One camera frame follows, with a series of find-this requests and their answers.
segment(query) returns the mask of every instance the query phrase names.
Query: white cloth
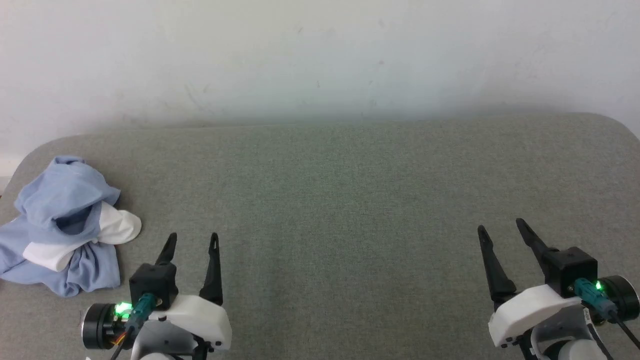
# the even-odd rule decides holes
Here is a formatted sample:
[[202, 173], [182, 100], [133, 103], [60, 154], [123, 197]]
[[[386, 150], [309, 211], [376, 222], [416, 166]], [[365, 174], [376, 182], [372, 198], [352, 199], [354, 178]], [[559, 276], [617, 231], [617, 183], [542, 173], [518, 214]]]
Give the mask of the white cloth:
[[60, 272], [67, 267], [74, 251], [89, 241], [119, 245], [135, 239], [140, 234], [142, 221], [139, 217], [126, 210], [117, 210], [104, 201], [101, 206], [100, 233], [95, 239], [71, 245], [31, 242], [24, 249], [22, 257], [34, 264]]

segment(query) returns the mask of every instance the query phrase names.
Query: gray table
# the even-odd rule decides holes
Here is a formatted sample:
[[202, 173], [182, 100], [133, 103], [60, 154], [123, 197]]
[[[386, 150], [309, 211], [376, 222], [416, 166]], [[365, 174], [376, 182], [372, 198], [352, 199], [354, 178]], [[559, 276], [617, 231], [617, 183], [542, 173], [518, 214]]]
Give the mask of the gray table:
[[[598, 115], [75, 136], [22, 162], [0, 223], [59, 154], [86, 158], [143, 219], [118, 247], [124, 279], [175, 231], [178, 286], [196, 293], [209, 234], [220, 234], [234, 342], [213, 359], [520, 359], [492, 347], [476, 235], [484, 224], [520, 289], [541, 284], [516, 217], [640, 284], [640, 142]], [[60, 299], [0, 282], [0, 358], [108, 359], [83, 349], [80, 317], [128, 294]], [[616, 360], [637, 359], [619, 329], [601, 333]]]

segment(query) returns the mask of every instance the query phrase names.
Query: cloth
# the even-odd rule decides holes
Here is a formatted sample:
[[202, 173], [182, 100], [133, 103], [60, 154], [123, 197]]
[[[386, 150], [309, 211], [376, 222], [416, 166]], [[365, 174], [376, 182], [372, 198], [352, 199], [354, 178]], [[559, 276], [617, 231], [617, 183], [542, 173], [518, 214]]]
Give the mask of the cloth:
[[44, 266], [56, 272], [62, 271], [78, 247], [92, 241], [111, 245], [127, 243], [140, 233], [140, 218], [126, 210], [117, 210], [102, 202], [100, 208], [100, 233], [95, 239], [87, 239], [80, 243], [35, 243], [31, 242], [22, 252], [22, 256], [34, 264]]
[[[120, 285], [114, 246], [90, 241], [100, 233], [102, 205], [112, 206], [119, 196], [120, 190], [109, 186], [83, 159], [55, 157], [18, 194], [15, 207], [20, 215], [0, 227], [0, 277], [21, 284], [41, 282], [62, 297], [76, 295], [80, 289]], [[30, 243], [76, 250], [57, 272], [24, 258]], [[58, 262], [66, 262], [67, 257], [65, 253]]]

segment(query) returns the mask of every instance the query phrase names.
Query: teal cable connector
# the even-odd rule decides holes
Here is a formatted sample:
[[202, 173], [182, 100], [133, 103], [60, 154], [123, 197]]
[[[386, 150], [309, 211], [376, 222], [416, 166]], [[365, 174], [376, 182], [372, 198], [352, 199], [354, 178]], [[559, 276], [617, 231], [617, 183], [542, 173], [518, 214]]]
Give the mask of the teal cable connector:
[[607, 294], [598, 290], [594, 284], [583, 277], [573, 283], [573, 292], [606, 320], [611, 320], [611, 311], [618, 312], [618, 307], [609, 300]]
[[142, 325], [149, 319], [149, 315], [156, 308], [156, 297], [151, 293], [146, 293], [140, 297], [140, 300], [131, 311], [129, 319], [124, 324], [125, 330], [130, 327], [133, 328], [132, 332], [137, 334]]

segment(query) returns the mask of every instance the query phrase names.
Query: black cable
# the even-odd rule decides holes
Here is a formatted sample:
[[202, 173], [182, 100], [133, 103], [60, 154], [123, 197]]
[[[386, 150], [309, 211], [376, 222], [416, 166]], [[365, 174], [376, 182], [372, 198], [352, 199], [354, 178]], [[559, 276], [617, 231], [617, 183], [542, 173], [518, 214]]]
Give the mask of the black cable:
[[629, 330], [629, 328], [625, 325], [625, 323], [623, 323], [622, 320], [620, 320], [620, 317], [618, 317], [618, 314], [615, 311], [611, 310], [609, 311], [609, 315], [611, 315], [611, 318], [613, 319], [613, 321], [616, 322], [616, 324], [620, 325], [620, 327], [622, 328], [622, 331], [624, 331], [625, 334], [627, 334], [627, 336], [629, 337], [629, 339], [631, 339], [631, 341], [634, 342], [634, 345], [638, 349], [640, 349], [640, 341], [634, 335], [634, 333], [631, 332], [631, 330]]
[[587, 327], [589, 328], [589, 332], [591, 333], [591, 337], [596, 341], [596, 344], [598, 344], [598, 347], [600, 348], [600, 350], [602, 351], [604, 356], [607, 357], [607, 360], [613, 360], [613, 356], [611, 356], [611, 354], [609, 353], [607, 348], [604, 346], [604, 343], [602, 342], [602, 339], [600, 339], [600, 337], [598, 336], [598, 333], [593, 328], [593, 324], [590, 323], [590, 324], [587, 325]]
[[129, 338], [129, 335], [131, 335], [132, 332], [133, 332], [133, 326], [130, 326], [127, 329], [127, 332], [125, 332], [124, 337], [122, 338], [122, 341], [120, 342], [120, 344], [118, 344], [118, 347], [116, 347], [115, 352], [113, 352], [113, 355], [111, 356], [111, 360], [116, 360], [118, 355], [120, 355], [120, 352], [122, 351], [122, 347], [124, 346], [124, 342], [127, 341], [127, 339]]

